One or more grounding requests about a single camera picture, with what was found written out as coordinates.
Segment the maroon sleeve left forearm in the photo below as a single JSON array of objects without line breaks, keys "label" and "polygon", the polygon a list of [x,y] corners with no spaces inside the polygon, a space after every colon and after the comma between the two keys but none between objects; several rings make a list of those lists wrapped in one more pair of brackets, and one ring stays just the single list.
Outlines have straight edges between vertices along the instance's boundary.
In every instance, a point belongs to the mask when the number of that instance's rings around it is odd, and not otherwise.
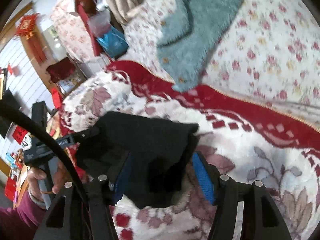
[{"label": "maroon sleeve left forearm", "polygon": [[46,209],[26,192],[16,208],[1,207],[1,239],[33,239]]}]

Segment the left hand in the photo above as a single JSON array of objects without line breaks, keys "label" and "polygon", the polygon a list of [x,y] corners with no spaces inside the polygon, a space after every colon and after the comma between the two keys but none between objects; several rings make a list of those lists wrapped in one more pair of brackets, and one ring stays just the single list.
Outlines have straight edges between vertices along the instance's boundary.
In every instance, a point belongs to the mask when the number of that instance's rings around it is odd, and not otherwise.
[{"label": "left hand", "polygon": [[[44,202],[42,193],[39,187],[39,181],[47,178],[46,173],[40,168],[32,167],[28,171],[27,181],[29,184],[29,193],[38,201]],[[61,161],[57,163],[57,171],[53,176],[52,193],[57,194],[64,184],[70,179],[69,172]]]}]

